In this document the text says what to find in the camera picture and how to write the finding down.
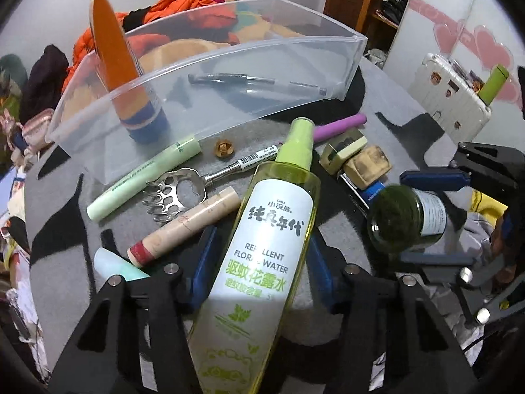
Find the dark green glass jar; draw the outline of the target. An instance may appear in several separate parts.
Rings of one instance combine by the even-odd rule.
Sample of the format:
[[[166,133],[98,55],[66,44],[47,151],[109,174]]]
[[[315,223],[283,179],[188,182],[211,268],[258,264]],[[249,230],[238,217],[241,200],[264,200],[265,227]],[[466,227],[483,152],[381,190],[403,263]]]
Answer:
[[[447,220],[446,208],[437,195],[394,184],[372,201],[367,231],[378,251],[399,254],[437,243],[446,231]]]

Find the blue white small box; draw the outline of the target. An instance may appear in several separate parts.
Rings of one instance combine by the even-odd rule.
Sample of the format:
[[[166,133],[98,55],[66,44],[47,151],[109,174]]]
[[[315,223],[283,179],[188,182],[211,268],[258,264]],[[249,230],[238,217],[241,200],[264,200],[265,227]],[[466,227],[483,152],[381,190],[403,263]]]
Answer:
[[[350,191],[350,198],[352,202],[359,208],[365,216],[368,215],[370,206],[374,201],[375,197],[385,188],[385,185],[381,181],[374,182],[364,190],[359,189],[350,179],[350,177],[344,172],[338,174],[338,179]]]

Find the beige tube red band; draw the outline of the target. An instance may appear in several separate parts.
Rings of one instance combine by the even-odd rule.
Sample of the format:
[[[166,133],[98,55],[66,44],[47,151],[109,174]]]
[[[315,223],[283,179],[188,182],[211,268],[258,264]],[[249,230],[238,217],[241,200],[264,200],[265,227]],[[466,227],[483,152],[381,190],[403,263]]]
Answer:
[[[142,268],[228,216],[240,203],[235,189],[225,188],[128,248],[127,256],[135,267]]]

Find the green repellent spray bottle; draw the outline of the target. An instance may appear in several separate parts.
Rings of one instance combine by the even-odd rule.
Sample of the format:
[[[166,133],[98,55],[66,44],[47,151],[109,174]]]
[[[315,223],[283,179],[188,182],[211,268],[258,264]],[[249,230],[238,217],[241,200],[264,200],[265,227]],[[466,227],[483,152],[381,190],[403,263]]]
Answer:
[[[260,164],[208,298],[190,332],[204,393],[255,393],[292,301],[320,198],[315,125],[296,118],[277,157]]]

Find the metal bear claw scratcher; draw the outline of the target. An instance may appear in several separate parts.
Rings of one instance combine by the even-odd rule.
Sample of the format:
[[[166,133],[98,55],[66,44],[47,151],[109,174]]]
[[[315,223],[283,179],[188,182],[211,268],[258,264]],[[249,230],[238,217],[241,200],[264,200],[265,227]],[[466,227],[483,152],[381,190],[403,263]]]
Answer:
[[[155,222],[171,222],[178,215],[205,201],[207,190],[214,183],[238,173],[251,171],[259,164],[273,160],[278,151],[278,146],[271,145],[213,173],[201,174],[190,167],[166,172],[156,181],[147,182],[142,204]]]

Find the tan worn eraser block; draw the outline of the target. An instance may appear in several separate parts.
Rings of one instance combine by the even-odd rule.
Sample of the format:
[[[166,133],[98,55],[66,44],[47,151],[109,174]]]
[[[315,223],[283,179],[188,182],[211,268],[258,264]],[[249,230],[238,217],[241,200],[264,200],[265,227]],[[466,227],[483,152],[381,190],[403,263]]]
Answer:
[[[385,152],[376,145],[363,148],[350,158],[343,167],[343,172],[360,190],[367,189],[392,169]]]

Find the green cylinder bottle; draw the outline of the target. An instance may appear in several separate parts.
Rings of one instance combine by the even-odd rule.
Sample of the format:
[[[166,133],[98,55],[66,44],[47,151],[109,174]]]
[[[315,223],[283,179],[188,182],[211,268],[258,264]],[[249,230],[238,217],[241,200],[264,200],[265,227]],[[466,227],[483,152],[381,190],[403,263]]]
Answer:
[[[508,77],[509,72],[502,64],[496,64],[491,70],[488,80],[478,91],[478,97],[486,106],[489,107],[492,101],[495,100]]]

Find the mint pale tube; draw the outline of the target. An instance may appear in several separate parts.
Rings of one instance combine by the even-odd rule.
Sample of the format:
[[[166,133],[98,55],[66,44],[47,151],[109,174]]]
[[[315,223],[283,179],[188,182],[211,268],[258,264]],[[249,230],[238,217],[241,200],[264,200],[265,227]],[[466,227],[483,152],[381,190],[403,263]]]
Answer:
[[[105,281],[108,281],[112,276],[122,276],[126,282],[149,277],[148,274],[124,260],[119,254],[104,247],[100,247],[94,255],[94,269]]]

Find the purple pen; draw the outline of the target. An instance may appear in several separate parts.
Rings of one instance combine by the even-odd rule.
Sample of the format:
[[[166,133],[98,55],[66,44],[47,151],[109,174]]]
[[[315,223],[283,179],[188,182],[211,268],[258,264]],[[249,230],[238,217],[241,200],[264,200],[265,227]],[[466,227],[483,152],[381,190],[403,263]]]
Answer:
[[[314,130],[313,140],[315,143],[323,142],[334,138],[351,128],[363,126],[368,121],[364,114],[356,114],[347,118],[341,118],[329,124],[317,126]]]

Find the light green tube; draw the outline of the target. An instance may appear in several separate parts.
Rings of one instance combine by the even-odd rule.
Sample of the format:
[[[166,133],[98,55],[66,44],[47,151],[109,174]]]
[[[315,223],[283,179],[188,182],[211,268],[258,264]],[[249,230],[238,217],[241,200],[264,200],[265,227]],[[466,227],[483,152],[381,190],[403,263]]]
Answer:
[[[109,187],[86,207],[87,216],[93,222],[100,222],[144,190],[147,182],[155,181],[201,151],[202,148],[194,137],[176,142]]]

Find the orange tube blue cap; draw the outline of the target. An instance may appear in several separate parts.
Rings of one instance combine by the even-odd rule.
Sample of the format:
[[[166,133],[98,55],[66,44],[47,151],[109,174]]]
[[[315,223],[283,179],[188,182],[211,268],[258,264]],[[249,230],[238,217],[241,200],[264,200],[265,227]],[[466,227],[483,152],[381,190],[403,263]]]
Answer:
[[[110,93],[143,75],[109,0],[90,1],[90,28],[100,59],[101,78]],[[164,135],[167,118],[149,85],[136,85],[116,94],[112,104],[120,123],[135,142],[150,144]]]

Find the black pen in bin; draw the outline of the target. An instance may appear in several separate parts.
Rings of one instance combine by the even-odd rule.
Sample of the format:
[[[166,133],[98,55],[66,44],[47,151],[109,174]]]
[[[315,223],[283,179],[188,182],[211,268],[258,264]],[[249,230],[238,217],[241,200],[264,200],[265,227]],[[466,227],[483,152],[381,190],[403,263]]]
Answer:
[[[259,88],[274,87],[279,90],[296,94],[313,94],[326,96],[327,89],[315,84],[304,84],[291,81],[280,81],[273,78],[254,77],[240,73],[214,73],[194,75],[189,74],[188,80],[191,84],[221,84],[227,86],[254,85]]]

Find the colourful patterned bedspread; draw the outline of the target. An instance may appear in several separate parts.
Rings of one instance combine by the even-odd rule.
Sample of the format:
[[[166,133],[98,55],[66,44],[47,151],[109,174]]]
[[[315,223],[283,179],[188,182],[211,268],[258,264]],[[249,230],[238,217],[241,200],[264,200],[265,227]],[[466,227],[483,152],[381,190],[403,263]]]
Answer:
[[[238,0],[181,11],[154,20],[146,34],[130,38],[145,72],[217,49],[301,34],[249,11]]]

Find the clear plastic storage bin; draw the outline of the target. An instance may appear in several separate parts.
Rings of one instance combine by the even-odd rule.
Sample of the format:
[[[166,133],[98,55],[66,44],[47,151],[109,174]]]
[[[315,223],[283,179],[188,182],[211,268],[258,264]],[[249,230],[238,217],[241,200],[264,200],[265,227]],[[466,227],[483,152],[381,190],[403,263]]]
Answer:
[[[367,39],[287,0],[236,0],[124,30],[92,0],[94,49],[46,133],[104,184],[169,146],[319,100],[342,100]]]

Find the orange puffer jacket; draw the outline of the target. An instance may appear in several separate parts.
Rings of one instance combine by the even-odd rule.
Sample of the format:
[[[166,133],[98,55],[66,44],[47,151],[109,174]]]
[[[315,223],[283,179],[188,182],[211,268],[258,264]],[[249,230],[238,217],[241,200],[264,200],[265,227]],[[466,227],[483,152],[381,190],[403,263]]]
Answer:
[[[138,27],[163,19],[167,16],[177,14],[207,5],[221,4],[236,0],[159,0],[154,5],[140,8],[129,12],[116,12],[116,18],[125,32],[135,30]],[[90,29],[79,36],[72,51],[72,64],[68,67],[67,76],[62,85],[65,92],[70,80],[73,78],[76,69],[85,56],[94,49],[94,40]]]

